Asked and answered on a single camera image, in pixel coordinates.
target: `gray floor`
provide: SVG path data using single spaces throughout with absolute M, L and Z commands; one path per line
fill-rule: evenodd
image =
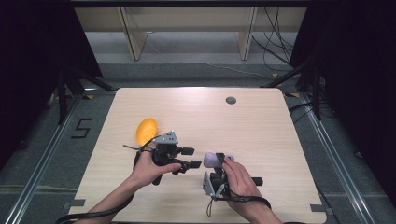
M 265 43 L 264 36 L 254 34 Z M 295 34 L 283 34 L 291 44 Z M 232 33 L 152 33 L 138 62 L 130 60 L 124 35 L 121 33 L 88 33 L 97 61 L 104 74 L 104 81 L 116 87 L 177 87 L 177 86 L 220 86 L 220 87 L 260 87 L 273 78 L 273 74 L 284 74 L 290 67 L 279 59 L 265 54 L 252 42 L 247 61 L 241 61 L 237 43 Z M 286 59 L 283 51 L 275 46 L 270 49 Z M 298 77 L 283 83 L 279 88 L 285 93 L 295 93 L 294 84 Z M 106 113 L 111 106 L 114 93 L 97 90 L 85 82 L 93 98 L 81 99 L 76 106 L 60 144 L 56 147 L 47 171 L 40 178 L 35 195 L 30 201 L 21 223 L 53 223 L 66 215 L 65 203 L 71 202 L 77 191 L 85 167 L 89 161 L 96 139 L 100 133 Z M 299 105 L 299 97 L 285 97 L 288 107 Z M 321 104 L 322 124 L 332 139 L 346 170 L 357 190 L 368 205 L 375 223 L 395 223 L 396 211 L 376 182 L 364 160 L 356 157 L 356 150 L 348 134 L 343 129 L 323 99 Z M 328 206 L 335 216 L 328 215 L 326 223 L 361 223 L 353 203 L 348 198 L 326 150 L 315 131 L 309 114 L 304 107 L 291 114 L 295 128 L 303 146 L 304 154 L 318 188 L 324 192 Z M 87 125 L 90 132 L 86 138 L 76 131 L 80 119 L 92 119 Z M 26 138 L 29 147 L 16 151 L 0 173 L 0 222 L 5 221 L 7 212 L 19 198 L 23 186 L 45 151 L 52 134 L 57 129 L 58 107 L 55 100 L 51 107 L 43 111 L 41 118 Z

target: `floor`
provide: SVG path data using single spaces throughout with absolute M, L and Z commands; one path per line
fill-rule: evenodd
M 263 33 L 253 36 L 265 46 Z M 87 37 L 104 81 L 117 87 L 258 88 L 291 69 L 270 53 L 264 54 L 256 42 L 251 44 L 248 60 L 241 61 L 232 33 L 150 33 L 138 62 L 131 61 L 122 33 L 87 33 Z M 293 44 L 296 34 L 282 34 L 282 37 Z M 268 48 L 284 60 L 289 57 L 273 44 Z M 286 94 L 289 108 L 310 101 L 309 91 L 295 90 L 297 80 L 298 76 L 278 86 Z M 67 214 L 114 98 L 114 92 L 99 90 L 89 82 L 84 86 L 89 96 L 69 100 L 72 116 L 64 127 L 57 125 L 55 99 L 26 137 L 29 147 L 16 151 L 1 171 L 0 222 L 6 223 L 8 215 L 4 211 L 11 212 L 15 204 L 21 203 L 26 207 L 21 210 L 20 223 L 53 223 Z M 299 106 L 290 115 L 318 193 L 328 208 L 326 223 L 394 223 L 395 208 L 364 159 L 354 154 L 357 149 L 338 122 L 336 111 L 327 104 L 325 91 L 320 107 L 321 121 L 316 120 L 310 106 Z M 88 136 L 72 138 L 80 135 L 76 127 L 85 118 L 93 120 L 81 123 L 89 126 Z M 55 133 L 60 134 L 57 139 L 53 138 Z M 29 184 L 33 186 L 32 196 L 22 197 Z

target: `human hand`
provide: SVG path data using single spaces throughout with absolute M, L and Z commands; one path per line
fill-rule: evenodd
M 229 158 L 225 158 L 224 161 L 222 167 L 227 174 L 231 197 L 262 196 L 247 169 L 242 164 L 233 162 Z M 227 202 L 235 212 L 250 223 L 281 223 L 272 210 L 261 202 Z
M 146 148 L 141 152 L 139 160 L 134 167 L 129 179 L 140 189 L 152 183 L 158 176 L 180 169 L 181 164 L 171 163 L 157 166 L 151 158 L 152 150 Z

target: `wooden table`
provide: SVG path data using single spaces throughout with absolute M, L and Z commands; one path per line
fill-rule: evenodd
M 234 105 L 226 102 L 232 96 Z M 194 147 L 185 161 L 202 160 L 206 152 L 232 154 L 252 176 L 260 176 L 262 196 L 286 221 L 323 223 L 321 204 L 283 95 L 278 89 L 133 88 L 120 89 L 108 112 L 76 199 L 85 205 L 70 214 L 87 212 L 132 171 L 138 147 L 135 131 L 145 118 L 157 120 L 158 134 L 174 130 L 180 147 Z M 245 223 L 226 202 L 213 202 L 202 189 L 204 171 L 163 176 L 159 186 L 139 190 L 114 221 Z

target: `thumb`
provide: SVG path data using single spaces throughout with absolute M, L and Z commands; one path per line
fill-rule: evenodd
M 161 173 L 165 174 L 165 173 L 174 172 L 174 171 L 180 169 L 180 167 L 181 167 L 180 163 L 167 164 L 165 166 L 161 166 Z

